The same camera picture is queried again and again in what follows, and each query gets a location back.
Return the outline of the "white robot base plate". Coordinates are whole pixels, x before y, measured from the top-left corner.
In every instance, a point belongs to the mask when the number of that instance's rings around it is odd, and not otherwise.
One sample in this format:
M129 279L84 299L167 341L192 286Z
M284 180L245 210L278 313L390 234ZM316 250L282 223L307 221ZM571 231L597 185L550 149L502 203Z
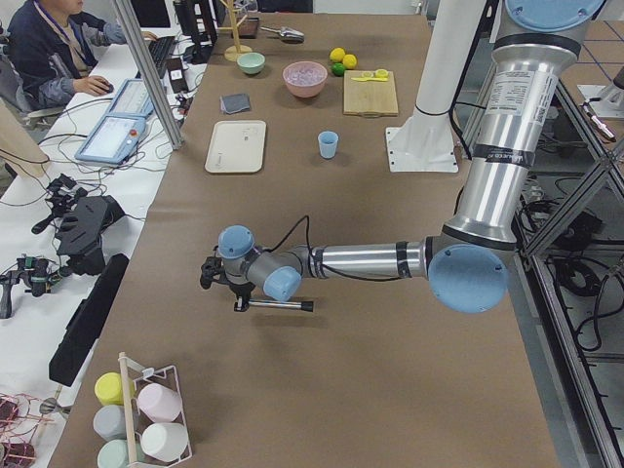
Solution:
M454 142L449 125L385 129L386 153L393 173L457 173Z

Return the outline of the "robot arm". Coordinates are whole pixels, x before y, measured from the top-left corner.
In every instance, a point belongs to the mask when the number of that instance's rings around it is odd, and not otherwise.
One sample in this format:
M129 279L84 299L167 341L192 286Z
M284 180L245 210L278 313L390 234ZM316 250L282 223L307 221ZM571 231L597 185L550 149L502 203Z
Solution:
M446 188L439 174L456 171L452 109L486 8L483 1L439 6L414 111L386 136L392 171L421 181L414 195L392 202L399 215L430 215ZM496 306L506 294L516 246L514 210L547 110L601 8L599 1L502 3L485 114L456 211L438 235L419 242L284 249L259 244L245 226L227 227L216 248L217 279L235 293L235 310L250 307L254 290L264 293L268 306L287 306L304 279L331 277L377 283L422 277L450 309L481 313Z

